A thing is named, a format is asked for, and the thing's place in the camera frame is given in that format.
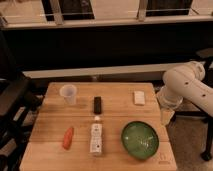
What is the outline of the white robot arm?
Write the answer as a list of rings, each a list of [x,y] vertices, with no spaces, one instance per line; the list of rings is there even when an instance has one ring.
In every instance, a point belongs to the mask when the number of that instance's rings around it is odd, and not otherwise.
[[[163,74],[164,85],[156,94],[162,125],[169,123],[184,99],[213,117],[213,88],[202,82],[204,77],[204,66],[196,61],[173,67]]]

